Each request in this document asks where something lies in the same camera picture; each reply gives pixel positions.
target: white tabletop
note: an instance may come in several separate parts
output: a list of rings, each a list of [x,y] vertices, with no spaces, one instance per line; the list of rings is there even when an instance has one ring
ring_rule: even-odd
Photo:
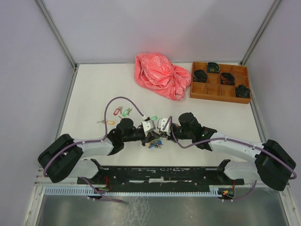
[[[177,64],[191,71],[191,63]],[[178,117],[185,112],[192,112],[202,126],[214,128],[229,136],[260,142],[250,105],[219,101],[193,99],[189,97],[190,88],[185,91],[185,98],[172,101],[148,89],[140,87],[134,80],[134,64],[80,65],[75,80],[71,99],[61,134],[69,133],[73,138],[89,139],[104,135],[103,120],[107,103],[114,97],[130,98],[145,115],[158,118]],[[115,121],[108,125],[108,131],[120,121],[114,116],[114,110],[132,107],[129,115],[137,127],[141,116],[126,100],[115,100],[108,109],[107,119]],[[172,141],[162,140],[162,149],[147,148],[140,141],[125,143],[124,149],[111,156],[94,157],[101,165],[124,166],[218,166],[224,159],[240,161],[227,154],[214,153],[196,147],[181,149]],[[180,141],[188,145],[190,141]]]

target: key tag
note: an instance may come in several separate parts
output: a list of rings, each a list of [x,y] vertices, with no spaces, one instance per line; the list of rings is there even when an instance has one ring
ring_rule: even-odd
[[[126,117],[127,115],[130,114],[131,110],[132,110],[131,108],[126,109],[126,110],[123,112],[122,116],[123,116],[123,117]]]
[[[114,111],[113,115],[118,115],[119,112],[120,112],[120,108],[116,108],[116,110]]]
[[[107,124],[108,124],[108,125],[115,125],[115,122],[112,121],[112,120],[107,120]]]
[[[154,116],[154,117],[151,117],[151,118],[150,118],[150,120],[153,120],[153,121],[155,121],[155,120],[157,120],[157,119],[158,119],[157,116]]]

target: gray wall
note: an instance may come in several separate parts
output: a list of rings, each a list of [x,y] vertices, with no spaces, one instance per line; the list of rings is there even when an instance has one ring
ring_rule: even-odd
[[[301,210],[301,1],[285,0],[248,62],[253,93],[268,137],[297,163],[291,181]]]
[[[72,68],[32,0],[0,1],[0,225],[21,225]]]
[[[240,62],[274,0],[44,0],[77,63]]]

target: wooden compartment tray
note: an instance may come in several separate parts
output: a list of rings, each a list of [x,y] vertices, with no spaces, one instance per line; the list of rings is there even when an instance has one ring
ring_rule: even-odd
[[[190,97],[205,100],[217,100],[233,103],[248,104],[251,101],[251,93],[249,98],[236,97],[235,88],[238,85],[245,85],[250,88],[248,69],[246,66],[239,65],[223,65],[219,64],[220,73],[208,73],[207,63],[193,62],[191,70],[191,86]],[[208,79],[206,83],[193,81],[193,74],[196,70],[204,70]],[[235,78],[235,85],[222,85],[221,73],[230,72]]]

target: crumpled plastic bag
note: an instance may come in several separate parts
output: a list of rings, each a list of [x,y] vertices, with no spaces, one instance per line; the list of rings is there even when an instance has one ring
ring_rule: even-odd
[[[173,65],[162,54],[140,53],[135,60],[136,82],[171,100],[182,100],[184,91],[191,83],[191,74]]]

